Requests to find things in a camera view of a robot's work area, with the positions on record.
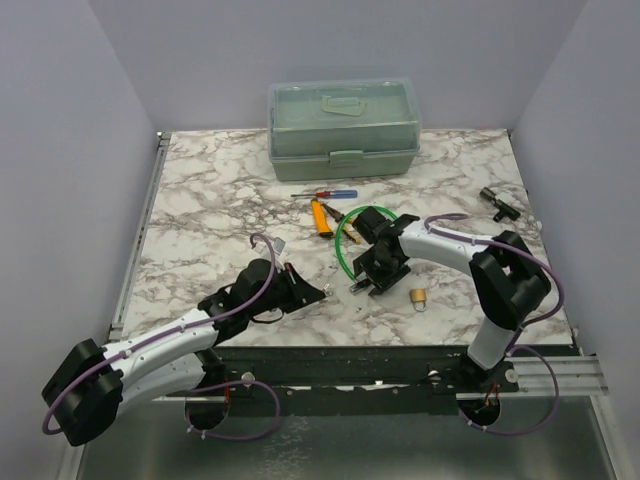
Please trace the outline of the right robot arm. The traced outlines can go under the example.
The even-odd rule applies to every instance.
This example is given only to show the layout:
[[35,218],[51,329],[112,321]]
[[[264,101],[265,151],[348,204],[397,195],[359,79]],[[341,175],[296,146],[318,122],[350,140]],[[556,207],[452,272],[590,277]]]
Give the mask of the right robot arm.
[[424,220],[404,214],[395,220],[365,208],[353,227],[370,248],[353,261],[372,296],[386,293],[406,277],[411,259],[425,260],[461,272],[473,280],[484,319],[458,368],[462,384],[480,392],[496,380],[503,361],[527,317],[551,292],[543,263],[522,238],[505,230],[498,236],[472,235],[439,228],[439,220],[463,220],[463,213]]

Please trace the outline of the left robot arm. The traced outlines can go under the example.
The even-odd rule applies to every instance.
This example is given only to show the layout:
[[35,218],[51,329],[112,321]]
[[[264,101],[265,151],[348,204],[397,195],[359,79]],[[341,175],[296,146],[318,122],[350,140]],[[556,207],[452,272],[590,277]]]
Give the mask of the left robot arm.
[[164,326],[104,346],[92,339],[76,344],[42,390],[42,430],[81,446],[136,404],[182,391],[212,394],[231,378],[216,346],[261,314],[291,314],[325,297],[291,263],[253,260],[234,283]]

